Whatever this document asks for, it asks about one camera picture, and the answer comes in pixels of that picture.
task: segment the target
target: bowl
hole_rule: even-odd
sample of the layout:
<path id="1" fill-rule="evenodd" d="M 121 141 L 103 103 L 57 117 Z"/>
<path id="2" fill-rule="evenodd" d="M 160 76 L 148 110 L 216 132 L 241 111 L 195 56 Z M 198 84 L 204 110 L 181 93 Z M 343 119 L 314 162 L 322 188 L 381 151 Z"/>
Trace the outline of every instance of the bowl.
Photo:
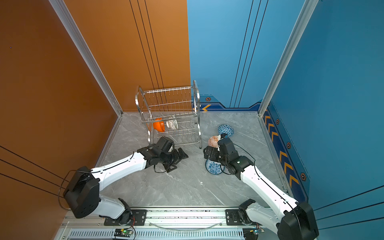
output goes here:
<path id="1" fill-rule="evenodd" d="M 227 135 L 225 137 L 232 137 L 232 135 L 235 133 L 235 130 L 233 129 L 233 127 L 231 127 L 228 124 L 220 125 L 217 128 L 217 131 L 219 134 L 226 133 Z"/>
<path id="2" fill-rule="evenodd" d="M 178 130 L 179 129 L 179 125 L 177 124 L 176 119 L 168 120 L 166 122 L 166 124 L 167 124 L 167 127 L 172 129 L 172 130 Z"/>
<path id="3" fill-rule="evenodd" d="M 154 122 L 153 128 L 156 129 L 158 132 L 165 132 L 166 128 L 164 126 L 164 121 L 161 122 Z"/>
<path id="4" fill-rule="evenodd" d="M 205 161 L 205 168 L 206 168 L 206 170 L 207 170 L 209 173 L 211 173 L 211 174 L 213 174 L 213 175 L 219 175 L 219 174 L 222 173 L 223 170 L 225 169 L 225 167 L 224 167 L 224 166 L 221 166 L 220 163 L 211 161 L 211 160 L 209 160 L 209 159 L 207 159 L 207 160 Z"/>

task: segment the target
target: orange patterned bowl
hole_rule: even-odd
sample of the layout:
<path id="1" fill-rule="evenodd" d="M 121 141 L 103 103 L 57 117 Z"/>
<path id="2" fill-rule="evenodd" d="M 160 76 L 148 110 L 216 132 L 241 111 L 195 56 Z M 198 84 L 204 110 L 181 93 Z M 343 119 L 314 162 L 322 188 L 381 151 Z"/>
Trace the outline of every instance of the orange patterned bowl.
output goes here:
<path id="1" fill-rule="evenodd" d="M 156 129 L 158 132 L 165 132 L 166 128 L 164 126 L 164 122 L 154 122 L 153 123 L 153 128 Z"/>
<path id="2" fill-rule="evenodd" d="M 208 146 L 218 148 L 218 144 L 217 144 L 217 142 L 218 142 L 219 140 L 220 140 L 220 135 L 219 135 L 219 136 L 212 136 L 212 137 L 208 140 Z"/>

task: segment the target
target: orange bowl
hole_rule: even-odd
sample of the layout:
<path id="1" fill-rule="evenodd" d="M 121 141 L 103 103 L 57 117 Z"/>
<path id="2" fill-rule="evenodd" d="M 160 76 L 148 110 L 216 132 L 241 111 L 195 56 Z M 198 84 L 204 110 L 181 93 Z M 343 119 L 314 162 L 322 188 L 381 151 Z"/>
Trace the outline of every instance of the orange bowl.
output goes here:
<path id="1" fill-rule="evenodd" d="M 156 129 L 157 131 L 159 132 L 165 132 L 166 131 L 166 128 L 164 126 L 164 122 L 161 121 L 161 122 L 154 122 L 153 123 L 153 128 Z"/>

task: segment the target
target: white robot arm segment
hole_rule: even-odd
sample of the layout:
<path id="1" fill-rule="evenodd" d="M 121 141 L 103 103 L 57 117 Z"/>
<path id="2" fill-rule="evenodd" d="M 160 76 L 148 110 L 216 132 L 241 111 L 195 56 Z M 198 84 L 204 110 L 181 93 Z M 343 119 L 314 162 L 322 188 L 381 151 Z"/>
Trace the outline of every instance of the white robot arm segment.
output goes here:
<path id="1" fill-rule="evenodd" d="M 146 167 L 147 160 L 139 152 L 134 152 L 130 156 L 113 162 L 111 164 L 95 167 L 91 169 L 91 174 L 94 178 L 100 179 L 99 191 L 103 190 L 106 186 L 131 174 L 143 170 Z"/>
<path id="2" fill-rule="evenodd" d="M 296 207 L 297 200 L 288 196 L 266 178 L 256 166 L 248 166 L 240 174 L 241 180 L 250 186 L 273 210 L 278 219 L 282 219 L 284 211 Z"/>

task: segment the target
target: yellow chevron arrow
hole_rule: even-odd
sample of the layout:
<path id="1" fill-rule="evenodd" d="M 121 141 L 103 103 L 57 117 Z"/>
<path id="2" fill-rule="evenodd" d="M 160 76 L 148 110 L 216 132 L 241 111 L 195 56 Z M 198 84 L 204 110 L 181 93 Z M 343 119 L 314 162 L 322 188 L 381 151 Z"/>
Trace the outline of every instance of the yellow chevron arrow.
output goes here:
<path id="1" fill-rule="evenodd" d="M 287 167 L 293 170 L 292 166 L 285 162 L 284 163 L 284 173 L 285 174 L 287 174 Z"/>
<path id="2" fill-rule="evenodd" d="M 286 157 L 288 157 L 288 156 L 285 154 L 285 152 L 280 151 L 280 162 L 281 162 L 281 156 L 286 156 Z"/>
<path id="3" fill-rule="evenodd" d="M 265 125 L 266 125 L 266 119 L 267 119 L 267 118 L 271 119 L 270 116 L 265 116 Z"/>
<path id="4" fill-rule="evenodd" d="M 273 132 L 272 131 L 272 142 L 273 142 L 273 136 L 276 135 L 276 136 L 279 136 L 276 132 Z"/>
<path id="5" fill-rule="evenodd" d="M 270 132 L 271 127 L 275 127 L 275 126 L 274 126 L 272 123 L 269 123 L 269 124 L 268 124 L 268 132 Z"/>
<path id="6" fill-rule="evenodd" d="M 203 110 L 206 111 L 206 112 L 208 112 L 207 108 L 208 108 L 209 106 L 211 106 L 211 104 L 208 104 L 207 106 L 203 107 Z"/>
<path id="7" fill-rule="evenodd" d="M 294 178 L 292 175 L 289 175 L 289 186 L 292 188 L 292 180 L 294 180 L 297 184 L 299 184 L 299 181 L 297 181 L 296 178 Z"/>

